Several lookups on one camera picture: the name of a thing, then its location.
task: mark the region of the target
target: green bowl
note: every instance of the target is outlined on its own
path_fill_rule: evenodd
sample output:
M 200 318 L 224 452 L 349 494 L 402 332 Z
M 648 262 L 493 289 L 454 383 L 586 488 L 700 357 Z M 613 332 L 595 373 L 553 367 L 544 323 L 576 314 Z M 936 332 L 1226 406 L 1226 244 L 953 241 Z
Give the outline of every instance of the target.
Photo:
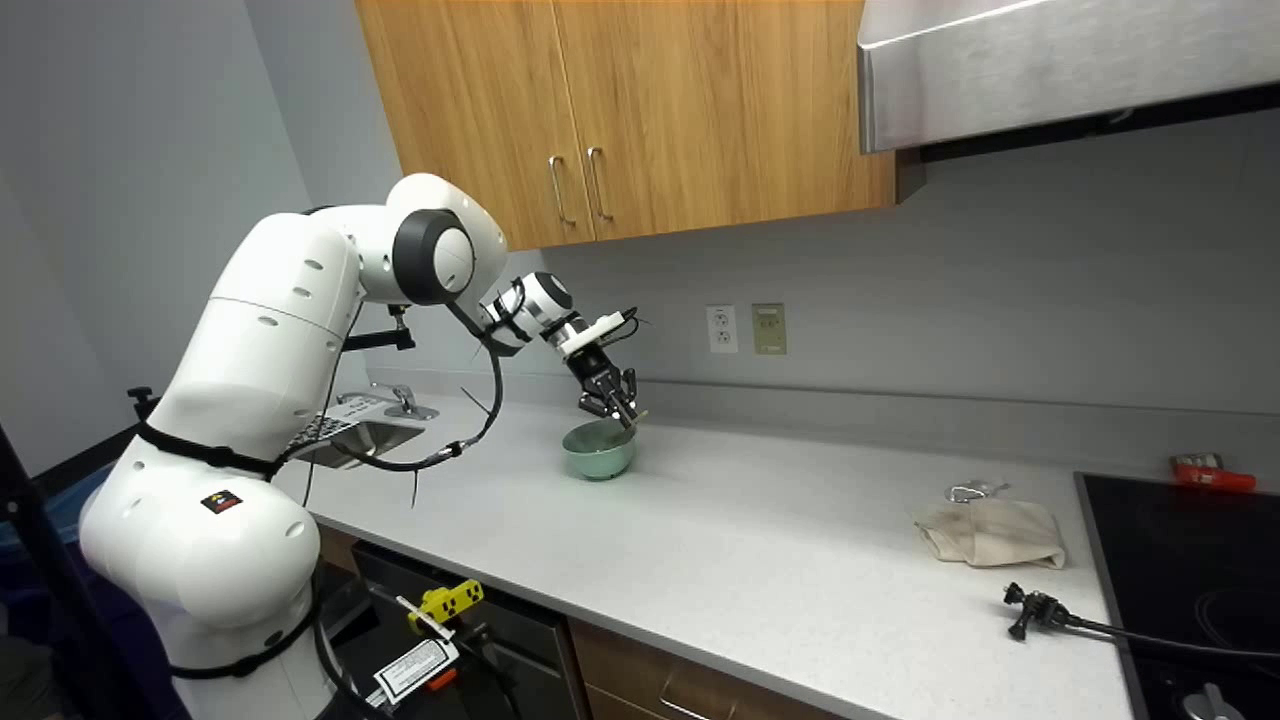
M 625 476 L 635 462 L 635 429 L 616 419 L 582 425 L 562 446 L 564 472 L 582 481 Z

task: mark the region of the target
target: yellow object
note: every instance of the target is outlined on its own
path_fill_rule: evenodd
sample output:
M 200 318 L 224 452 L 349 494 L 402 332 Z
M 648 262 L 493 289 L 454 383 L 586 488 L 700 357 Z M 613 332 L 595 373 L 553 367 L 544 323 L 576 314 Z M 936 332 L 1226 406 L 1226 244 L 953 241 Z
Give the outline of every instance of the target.
M 471 614 L 475 603 L 486 603 L 486 583 L 469 576 L 454 590 L 429 590 L 417 607 L 425 618 L 432 618 L 438 626 L 454 626 L 458 618 Z

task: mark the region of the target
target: stovetop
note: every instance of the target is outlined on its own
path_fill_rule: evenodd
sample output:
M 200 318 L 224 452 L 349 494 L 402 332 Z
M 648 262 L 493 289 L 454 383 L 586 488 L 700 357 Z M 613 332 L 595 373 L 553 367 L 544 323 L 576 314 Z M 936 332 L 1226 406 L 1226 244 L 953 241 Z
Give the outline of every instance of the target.
M 1120 630 L 1280 652 L 1280 495 L 1079 476 Z M 1280 660 L 1128 646 L 1138 714 L 1188 720 L 1212 688 L 1245 720 L 1280 716 Z

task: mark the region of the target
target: cloth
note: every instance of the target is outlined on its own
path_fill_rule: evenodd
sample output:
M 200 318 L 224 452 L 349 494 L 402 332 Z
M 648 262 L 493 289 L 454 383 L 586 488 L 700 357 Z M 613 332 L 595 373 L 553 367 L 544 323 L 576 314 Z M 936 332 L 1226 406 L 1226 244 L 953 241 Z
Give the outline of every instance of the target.
M 1026 500 L 973 500 L 918 522 L 946 563 L 1068 563 L 1054 514 Z

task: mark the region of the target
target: wire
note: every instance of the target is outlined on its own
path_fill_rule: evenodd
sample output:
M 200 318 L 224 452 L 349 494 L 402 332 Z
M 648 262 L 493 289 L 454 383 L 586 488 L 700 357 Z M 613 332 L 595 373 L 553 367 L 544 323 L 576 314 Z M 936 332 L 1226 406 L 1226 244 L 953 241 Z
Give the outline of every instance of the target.
M 631 341 L 641 332 L 635 308 L 629 308 L 625 318 L 629 318 L 629 323 L 621 323 L 616 332 L 600 338 L 600 344 L 621 344 L 621 341 Z
M 513 679 L 471 646 L 471 639 L 486 646 L 486 633 L 488 630 L 475 630 L 471 636 L 459 636 L 458 649 L 466 652 L 466 660 L 471 660 L 471 669 L 482 669 L 495 683 L 495 692 L 505 692 L 505 704 L 510 704 L 513 720 L 522 720 L 522 701 L 513 692 Z
M 493 406 L 488 406 L 486 425 L 482 425 L 475 435 L 454 441 L 454 446 L 443 446 L 440 452 L 432 452 L 432 457 L 425 457 L 425 462 L 407 462 L 407 464 L 380 462 L 380 457 L 365 457 L 365 452 L 358 452 L 358 450 L 345 450 L 341 441 L 332 441 L 332 450 L 335 450 L 341 457 L 358 462 L 358 464 L 369 464 L 369 470 L 421 472 L 421 470 L 438 470 L 438 464 L 443 464 L 443 462 L 458 462 L 459 452 L 469 452 L 471 446 L 482 446 L 482 441 L 488 435 L 488 429 L 495 425 L 501 408 L 505 408 L 505 367 L 501 367 L 501 357 L 495 357 L 488 344 L 482 344 L 482 348 L 486 348 L 488 373 L 493 373 Z
M 1003 590 L 1003 603 L 1019 603 L 1019 621 L 1007 630 L 1014 639 L 1026 639 L 1027 626 L 1043 626 L 1043 630 L 1068 630 L 1068 633 L 1086 630 L 1086 633 L 1098 633 L 1102 639 L 1134 639 L 1134 646 L 1198 652 L 1198 657 L 1280 660 L 1280 652 L 1271 652 L 1271 649 L 1252 652 L 1252 649 L 1230 649 L 1230 646 L 1198 646 L 1198 639 L 1149 636 L 1149 633 L 1128 633 L 1116 626 L 1086 621 L 1086 618 L 1068 614 L 1068 603 L 1061 603 L 1057 598 L 1026 591 L 1019 583 Z
M 1128 633 L 1128 630 L 1098 626 L 1098 621 L 1086 621 L 1086 618 L 1072 618 L 1068 630 L 1090 630 L 1090 633 L 1102 633 L 1102 636 L 1110 636 L 1110 639 L 1134 639 L 1134 646 L 1177 649 L 1177 652 L 1198 652 L 1198 657 L 1280 660 L 1280 652 L 1252 652 L 1252 649 L 1168 639 L 1168 636 L 1149 636 L 1149 633 Z
M 321 669 L 325 669 L 325 676 L 341 688 L 345 701 L 369 710 L 365 697 L 360 697 L 360 688 L 358 688 L 358 679 L 341 669 L 341 660 L 335 660 L 335 652 L 332 652 L 332 646 L 330 646 L 330 636 L 325 636 L 325 603 L 330 603 L 332 598 L 321 598 L 321 576 L 315 576 L 313 591 L 315 591 L 315 626 L 313 626 L 313 633 L 315 633 Z

